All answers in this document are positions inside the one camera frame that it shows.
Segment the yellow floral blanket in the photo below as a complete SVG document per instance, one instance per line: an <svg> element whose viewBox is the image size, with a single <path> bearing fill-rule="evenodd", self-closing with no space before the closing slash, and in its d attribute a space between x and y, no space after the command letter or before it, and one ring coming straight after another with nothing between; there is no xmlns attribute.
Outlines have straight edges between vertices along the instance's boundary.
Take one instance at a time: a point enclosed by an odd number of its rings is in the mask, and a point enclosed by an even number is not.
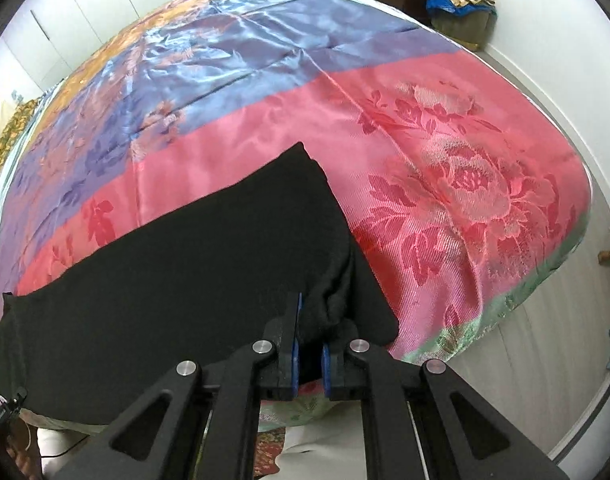
<svg viewBox="0 0 610 480"><path fill-rule="evenodd" d="M14 110L6 108L0 115L0 118L4 120L4 124L0 126L0 172L20 135L34 117L40 103L40 98L33 99L18 104Z"/></svg>

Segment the white wardrobe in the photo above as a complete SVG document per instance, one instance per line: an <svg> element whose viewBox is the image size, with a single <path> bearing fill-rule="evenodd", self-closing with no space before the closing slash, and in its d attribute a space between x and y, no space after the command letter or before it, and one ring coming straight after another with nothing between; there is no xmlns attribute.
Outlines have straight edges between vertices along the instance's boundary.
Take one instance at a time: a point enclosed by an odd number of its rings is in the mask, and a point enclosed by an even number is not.
<svg viewBox="0 0 610 480"><path fill-rule="evenodd" d="M0 105L51 88L168 1L22 0L0 32Z"/></svg>

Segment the olive laundry basket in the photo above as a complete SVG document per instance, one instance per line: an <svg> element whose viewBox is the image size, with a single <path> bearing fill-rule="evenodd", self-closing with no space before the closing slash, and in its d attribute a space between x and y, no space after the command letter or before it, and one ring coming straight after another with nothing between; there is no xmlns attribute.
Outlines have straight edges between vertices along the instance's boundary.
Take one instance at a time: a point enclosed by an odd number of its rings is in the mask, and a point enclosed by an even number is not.
<svg viewBox="0 0 610 480"><path fill-rule="evenodd" d="M479 51L492 36L496 18L491 11L476 10L466 15L456 15L439 10L431 16L431 24L437 32L462 47Z"/></svg>

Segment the patterned floor rug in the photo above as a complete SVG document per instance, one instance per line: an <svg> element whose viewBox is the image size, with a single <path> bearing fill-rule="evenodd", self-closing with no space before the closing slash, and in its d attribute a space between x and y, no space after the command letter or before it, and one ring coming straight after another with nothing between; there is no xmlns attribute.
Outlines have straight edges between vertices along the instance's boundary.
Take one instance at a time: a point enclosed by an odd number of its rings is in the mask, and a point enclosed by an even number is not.
<svg viewBox="0 0 610 480"><path fill-rule="evenodd" d="M277 474L277 457L282 453L285 430L283 428L259 432L256 436L253 478L262 479Z"/></svg>

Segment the colourful satin bedspread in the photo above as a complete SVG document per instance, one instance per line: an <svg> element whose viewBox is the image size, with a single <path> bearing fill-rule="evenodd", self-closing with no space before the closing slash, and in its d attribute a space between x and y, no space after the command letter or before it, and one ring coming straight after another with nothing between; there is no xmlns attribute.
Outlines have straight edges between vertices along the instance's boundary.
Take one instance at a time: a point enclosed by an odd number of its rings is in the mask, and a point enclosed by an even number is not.
<svg viewBox="0 0 610 480"><path fill-rule="evenodd" d="M356 0L174 0L47 93L0 174L3 295L26 295L295 144L325 173L398 322L447 360L582 240L590 178L475 55Z"/></svg>

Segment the black pants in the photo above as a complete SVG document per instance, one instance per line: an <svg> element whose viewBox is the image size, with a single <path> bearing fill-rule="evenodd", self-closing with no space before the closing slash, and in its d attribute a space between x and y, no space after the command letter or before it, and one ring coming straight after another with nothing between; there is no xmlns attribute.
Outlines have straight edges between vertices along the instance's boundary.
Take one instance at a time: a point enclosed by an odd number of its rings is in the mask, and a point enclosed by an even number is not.
<svg viewBox="0 0 610 480"><path fill-rule="evenodd" d="M107 425L174 365L209 365L299 307L305 380L344 321L385 346L398 322L328 179L302 144L148 222L26 295L3 295L0 396Z"/></svg>

